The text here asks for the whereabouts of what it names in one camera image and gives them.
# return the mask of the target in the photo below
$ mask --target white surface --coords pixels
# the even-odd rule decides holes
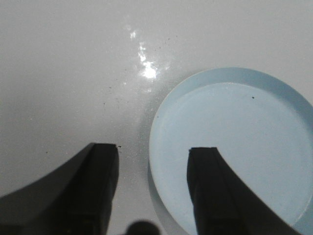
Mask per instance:
[[[0,0],[0,194],[89,142],[113,142],[121,170],[108,234],[138,218],[183,234],[147,177],[161,101],[198,71],[245,67],[313,103],[312,24],[311,0]]]
[[[173,218],[197,235],[188,154],[192,147],[217,147],[274,212],[311,235],[312,215],[303,215],[313,195],[312,123],[313,107],[267,74],[238,68],[195,74],[173,89],[153,121],[149,152],[157,191]],[[301,227],[299,220],[310,222]]]

